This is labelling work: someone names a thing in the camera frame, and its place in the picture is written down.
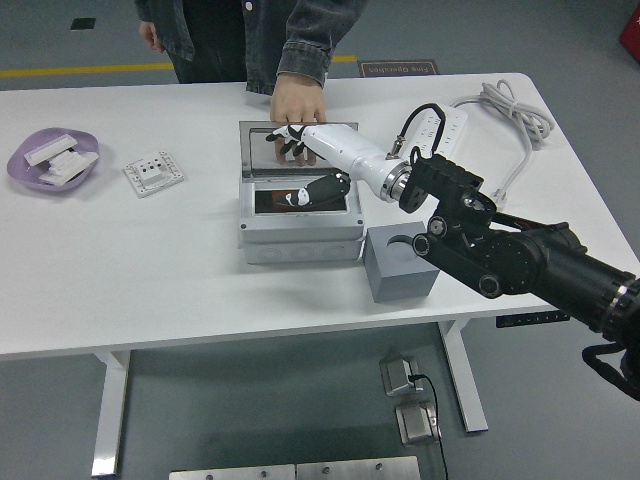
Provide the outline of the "white and black robot right hand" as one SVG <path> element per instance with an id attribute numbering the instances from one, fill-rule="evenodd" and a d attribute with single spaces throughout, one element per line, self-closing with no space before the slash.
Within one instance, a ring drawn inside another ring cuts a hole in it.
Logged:
<path id="1" fill-rule="evenodd" d="M 381 200 L 399 201 L 410 168 L 401 159 L 387 154 L 346 124 L 290 124 L 276 128 L 268 142 L 282 141 L 280 153 L 292 150 L 297 156 L 304 149 L 328 161 L 351 180 L 362 180 Z"/>

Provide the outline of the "person's left hand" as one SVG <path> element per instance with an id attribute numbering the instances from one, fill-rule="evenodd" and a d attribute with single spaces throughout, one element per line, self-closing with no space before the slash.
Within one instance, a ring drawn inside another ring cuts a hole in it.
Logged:
<path id="1" fill-rule="evenodd" d="M 271 96 L 270 120 L 281 124 L 326 122 L 322 86 L 301 74 L 279 74 Z"/>

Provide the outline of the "person's right hand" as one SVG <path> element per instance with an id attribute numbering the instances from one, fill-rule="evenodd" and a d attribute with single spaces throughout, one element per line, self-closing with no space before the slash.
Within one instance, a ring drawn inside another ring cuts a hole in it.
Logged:
<path id="1" fill-rule="evenodd" d="M 158 53 L 165 52 L 165 47 L 158 36 L 156 26 L 153 22 L 140 21 L 139 34 L 142 40 L 151 50 Z"/>

